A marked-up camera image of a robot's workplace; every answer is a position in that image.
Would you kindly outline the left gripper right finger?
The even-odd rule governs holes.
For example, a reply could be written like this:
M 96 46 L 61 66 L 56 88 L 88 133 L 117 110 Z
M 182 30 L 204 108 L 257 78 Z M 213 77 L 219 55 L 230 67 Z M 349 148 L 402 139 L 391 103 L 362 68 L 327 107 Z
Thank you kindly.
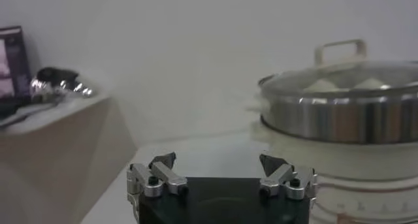
M 282 158 L 265 154 L 259 160 L 266 175 L 259 181 L 261 196 L 276 197 L 284 192 L 291 200 L 316 199 L 317 174 L 313 168 L 296 167 Z

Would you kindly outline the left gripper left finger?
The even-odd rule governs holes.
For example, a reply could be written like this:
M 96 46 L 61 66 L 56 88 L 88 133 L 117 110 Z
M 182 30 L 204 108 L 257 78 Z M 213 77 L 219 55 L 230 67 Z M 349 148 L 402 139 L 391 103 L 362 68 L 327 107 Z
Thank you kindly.
M 174 152 L 158 155 L 146 166 L 132 163 L 127 168 L 127 192 L 131 195 L 144 195 L 158 198 L 164 187 L 173 195 L 183 196 L 189 191 L 188 180 L 172 170 L 176 154 Z

